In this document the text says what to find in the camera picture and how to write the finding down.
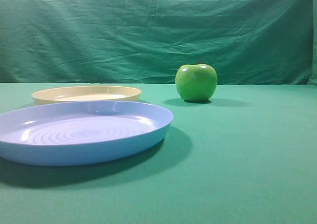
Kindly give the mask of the green apple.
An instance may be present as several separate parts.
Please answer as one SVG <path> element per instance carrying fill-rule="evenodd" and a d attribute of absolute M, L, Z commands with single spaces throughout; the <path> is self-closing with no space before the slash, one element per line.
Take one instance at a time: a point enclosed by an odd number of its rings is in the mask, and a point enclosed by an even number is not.
<path fill-rule="evenodd" d="M 187 102 L 205 102 L 209 100 L 217 87 L 217 73 L 210 65 L 185 64 L 175 76 L 176 90 Z"/>

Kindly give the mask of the green backdrop cloth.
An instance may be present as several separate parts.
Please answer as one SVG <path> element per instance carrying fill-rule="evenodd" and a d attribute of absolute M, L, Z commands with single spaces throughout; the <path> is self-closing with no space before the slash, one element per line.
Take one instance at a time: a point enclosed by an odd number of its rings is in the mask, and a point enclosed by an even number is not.
<path fill-rule="evenodd" d="M 0 80 L 315 84 L 317 0 L 0 0 Z"/>

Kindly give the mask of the yellow plastic plate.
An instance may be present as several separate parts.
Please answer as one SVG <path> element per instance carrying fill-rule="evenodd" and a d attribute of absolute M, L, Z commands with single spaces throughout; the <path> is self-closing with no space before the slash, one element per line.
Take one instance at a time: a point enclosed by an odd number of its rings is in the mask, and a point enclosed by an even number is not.
<path fill-rule="evenodd" d="M 40 90 L 32 94 L 37 105 L 80 101 L 133 101 L 137 102 L 142 91 L 124 86 L 72 86 Z"/>

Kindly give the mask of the green table cloth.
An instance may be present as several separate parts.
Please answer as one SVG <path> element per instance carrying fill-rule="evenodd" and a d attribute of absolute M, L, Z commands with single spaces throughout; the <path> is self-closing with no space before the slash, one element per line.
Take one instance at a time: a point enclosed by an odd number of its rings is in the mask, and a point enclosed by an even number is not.
<path fill-rule="evenodd" d="M 315 85 L 220 85 L 206 104 L 137 87 L 174 113 L 164 142 L 84 167 L 1 160 L 1 223 L 316 223 Z"/>

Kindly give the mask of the blue plastic plate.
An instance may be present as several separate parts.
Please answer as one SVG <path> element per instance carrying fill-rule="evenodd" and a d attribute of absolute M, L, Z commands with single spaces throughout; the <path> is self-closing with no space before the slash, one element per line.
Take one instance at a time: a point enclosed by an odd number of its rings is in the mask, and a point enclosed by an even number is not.
<path fill-rule="evenodd" d="M 0 116 L 0 156 L 36 166 L 81 166 L 145 151 L 174 119 L 163 107 L 124 101 L 67 102 Z"/>

